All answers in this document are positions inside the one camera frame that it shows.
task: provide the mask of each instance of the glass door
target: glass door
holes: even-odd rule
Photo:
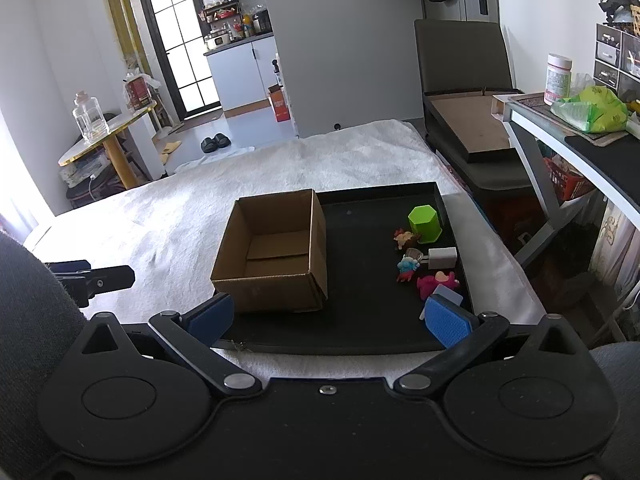
[[[151,40],[180,120],[218,108],[193,0],[141,0]]]

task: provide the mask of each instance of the wooden table leg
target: wooden table leg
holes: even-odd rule
[[[120,180],[124,184],[125,189],[132,189],[138,186],[138,180],[136,175],[131,170],[127,157],[125,156],[120,143],[116,136],[111,136],[103,142],[104,149],[107,150],[107,155],[116,170],[116,173],[120,177]]]

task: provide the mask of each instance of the red basket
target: red basket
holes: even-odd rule
[[[554,183],[556,195],[564,202],[585,195],[595,188],[589,179],[562,170],[550,158],[545,157],[545,164],[549,170],[549,177]]]

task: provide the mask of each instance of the white pill bottle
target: white pill bottle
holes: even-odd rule
[[[571,89],[571,67],[574,62],[558,54],[549,54],[546,62],[545,103],[552,105],[559,99],[569,97]]]

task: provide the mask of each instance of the bed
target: bed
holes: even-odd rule
[[[96,296],[84,313],[109,310],[122,323],[145,322],[161,310],[185,312],[211,297],[210,272],[236,198],[429,181],[443,195],[476,314],[494,310],[512,323],[537,323],[545,311],[522,268],[417,131],[395,120],[294,139],[177,173],[60,215],[24,245],[44,262],[131,266],[134,286]],[[393,380],[427,357],[218,352],[263,380]]]

